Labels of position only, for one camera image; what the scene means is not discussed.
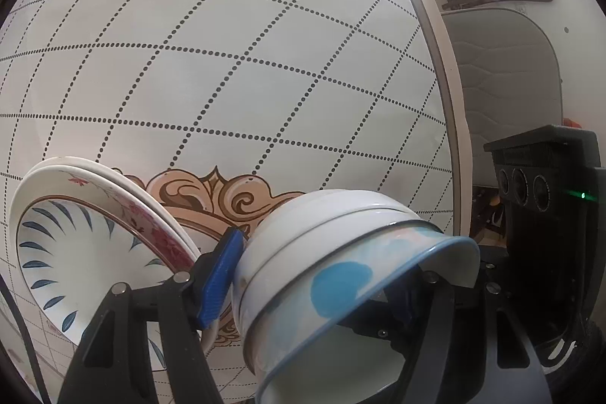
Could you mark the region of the white plate blue leaf pattern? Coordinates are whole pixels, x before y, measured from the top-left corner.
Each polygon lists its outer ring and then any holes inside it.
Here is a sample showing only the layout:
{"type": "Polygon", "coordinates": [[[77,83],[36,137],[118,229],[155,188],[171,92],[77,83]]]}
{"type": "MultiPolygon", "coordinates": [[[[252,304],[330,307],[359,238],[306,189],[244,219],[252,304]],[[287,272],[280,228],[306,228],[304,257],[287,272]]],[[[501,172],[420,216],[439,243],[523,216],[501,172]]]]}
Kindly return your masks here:
{"type": "Polygon", "coordinates": [[[74,345],[112,286],[146,288],[173,274],[123,221],[67,198],[31,204],[20,215],[14,239],[33,299],[74,345]]]}

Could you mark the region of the white bowl blue pattern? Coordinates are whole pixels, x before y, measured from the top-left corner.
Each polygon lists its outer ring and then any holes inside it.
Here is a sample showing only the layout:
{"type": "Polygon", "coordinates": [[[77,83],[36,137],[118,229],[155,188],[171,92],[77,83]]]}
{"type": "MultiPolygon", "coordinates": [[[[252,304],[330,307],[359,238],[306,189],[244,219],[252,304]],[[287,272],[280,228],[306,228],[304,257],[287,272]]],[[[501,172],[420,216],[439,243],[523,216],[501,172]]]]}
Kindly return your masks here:
{"type": "Polygon", "coordinates": [[[361,403],[394,384],[405,358],[376,330],[344,326],[387,291],[411,289],[412,274],[434,272],[470,288],[479,247],[424,226],[393,226],[323,259],[277,294],[248,329],[245,347],[258,403],[361,403]]]}

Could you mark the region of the white plate pink flowers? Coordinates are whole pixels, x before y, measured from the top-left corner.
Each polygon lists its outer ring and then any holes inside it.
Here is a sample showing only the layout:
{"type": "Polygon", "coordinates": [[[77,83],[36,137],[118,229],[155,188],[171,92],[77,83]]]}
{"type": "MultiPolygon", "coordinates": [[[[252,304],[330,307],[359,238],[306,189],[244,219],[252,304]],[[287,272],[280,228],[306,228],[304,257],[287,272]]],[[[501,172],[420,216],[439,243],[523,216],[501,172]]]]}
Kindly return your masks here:
{"type": "MultiPolygon", "coordinates": [[[[191,258],[189,258],[184,251],[180,251],[180,247],[176,248],[176,257],[173,260],[170,260],[166,257],[166,254],[157,247],[154,240],[146,238],[141,231],[139,231],[135,226],[131,226],[122,217],[116,216],[111,212],[107,212],[104,209],[101,209],[101,207],[85,201],[82,198],[68,196],[70,188],[72,188],[72,184],[67,186],[64,183],[64,179],[67,177],[68,174],[66,174],[64,171],[55,171],[55,168],[47,168],[45,170],[39,170],[36,174],[31,174],[29,177],[23,177],[17,184],[14,184],[8,189],[6,209],[6,220],[8,224],[7,245],[13,260],[16,262],[16,267],[20,272],[20,282],[17,282],[16,285],[25,291],[27,296],[30,297],[34,304],[36,304],[36,301],[33,299],[25,280],[23,279],[22,271],[20,270],[19,259],[16,255],[16,239],[14,239],[14,234],[16,233],[16,227],[17,223],[19,222],[20,215],[34,202],[46,198],[67,198],[72,201],[89,205],[100,210],[102,213],[107,213],[108,215],[112,215],[115,218],[123,221],[123,223],[130,227],[130,230],[141,236],[144,243],[153,252],[158,254],[162,260],[164,260],[166,265],[173,271],[173,273],[188,270],[188,268],[193,265],[191,258]]],[[[42,317],[49,322],[50,326],[52,326],[52,322],[45,317],[45,314],[42,313],[40,307],[38,307],[38,311],[42,317]]]]}

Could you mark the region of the white bowl dark rim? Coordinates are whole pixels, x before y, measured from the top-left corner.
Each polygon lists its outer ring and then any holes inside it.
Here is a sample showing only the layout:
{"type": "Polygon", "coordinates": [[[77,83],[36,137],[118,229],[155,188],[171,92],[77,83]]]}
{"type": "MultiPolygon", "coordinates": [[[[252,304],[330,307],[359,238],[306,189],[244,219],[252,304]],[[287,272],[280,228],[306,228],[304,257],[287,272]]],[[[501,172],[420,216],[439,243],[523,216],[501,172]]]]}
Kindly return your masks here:
{"type": "Polygon", "coordinates": [[[280,291],[315,265],[365,235],[402,223],[437,230],[414,212],[370,209],[327,220],[290,236],[285,226],[279,226],[274,232],[290,242],[274,251],[266,233],[251,239],[233,280],[233,316],[241,337],[247,336],[255,320],[280,291]]]}

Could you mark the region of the plain white bowl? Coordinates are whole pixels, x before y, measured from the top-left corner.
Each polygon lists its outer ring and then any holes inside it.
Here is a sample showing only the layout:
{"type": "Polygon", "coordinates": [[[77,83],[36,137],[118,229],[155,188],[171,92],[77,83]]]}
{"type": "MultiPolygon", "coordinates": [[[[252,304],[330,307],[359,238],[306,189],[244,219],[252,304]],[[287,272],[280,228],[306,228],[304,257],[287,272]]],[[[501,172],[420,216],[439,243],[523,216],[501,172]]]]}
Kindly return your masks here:
{"type": "Polygon", "coordinates": [[[266,262],[303,234],[350,213],[382,209],[403,212],[406,219],[420,218],[404,204],[366,190],[315,191],[280,205],[251,233],[235,270],[234,294],[240,296],[266,262]]]}

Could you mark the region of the white plate grey flower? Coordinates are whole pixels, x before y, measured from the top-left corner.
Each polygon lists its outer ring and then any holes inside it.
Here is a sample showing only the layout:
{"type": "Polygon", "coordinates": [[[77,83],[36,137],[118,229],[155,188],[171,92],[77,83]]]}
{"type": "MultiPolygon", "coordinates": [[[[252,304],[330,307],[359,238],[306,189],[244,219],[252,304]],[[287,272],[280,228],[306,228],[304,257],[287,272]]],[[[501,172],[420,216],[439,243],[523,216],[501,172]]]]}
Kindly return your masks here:
{"type": "Polygon", "coordinates": [[[198,247],[176,219],[139,184],[100,163],[74,157],[53,157],[37,163],[26,177],[39,170],[55,168],[68,177],[64,183],[72,188],[70,197],[82,198],[107,212],[125,219],[173,260],[176,248],[184,251],[192,262],[200,255],[198,247]]]}

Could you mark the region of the grey upholstered chair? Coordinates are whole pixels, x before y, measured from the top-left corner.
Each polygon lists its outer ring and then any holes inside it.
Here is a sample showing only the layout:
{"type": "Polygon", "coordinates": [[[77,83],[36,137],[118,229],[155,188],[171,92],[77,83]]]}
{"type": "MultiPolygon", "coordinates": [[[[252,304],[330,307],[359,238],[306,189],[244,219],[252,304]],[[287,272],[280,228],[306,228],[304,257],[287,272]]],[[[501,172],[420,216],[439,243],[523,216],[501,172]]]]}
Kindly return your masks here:
{"type": "Polygon", "coordinates": [[[474,8],[443,14],[457,61],[472,140],[472,180],[496,188],[484,145],[563,122],[558,58],[544,31],[522,13],[474,8]]]}

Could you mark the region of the patterned tablecloth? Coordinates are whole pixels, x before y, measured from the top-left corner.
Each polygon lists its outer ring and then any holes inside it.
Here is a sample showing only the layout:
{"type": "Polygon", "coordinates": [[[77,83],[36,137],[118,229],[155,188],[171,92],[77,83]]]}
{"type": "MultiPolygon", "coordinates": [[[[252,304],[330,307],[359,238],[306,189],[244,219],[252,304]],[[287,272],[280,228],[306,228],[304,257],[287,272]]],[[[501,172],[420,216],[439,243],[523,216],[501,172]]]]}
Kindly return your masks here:
{"type": "Polygon", "coordinates": [[[326,188],[470,222],[436,0],[1,0],[1,216],[37,164],[130,179],[203,251],[326,188]]]}

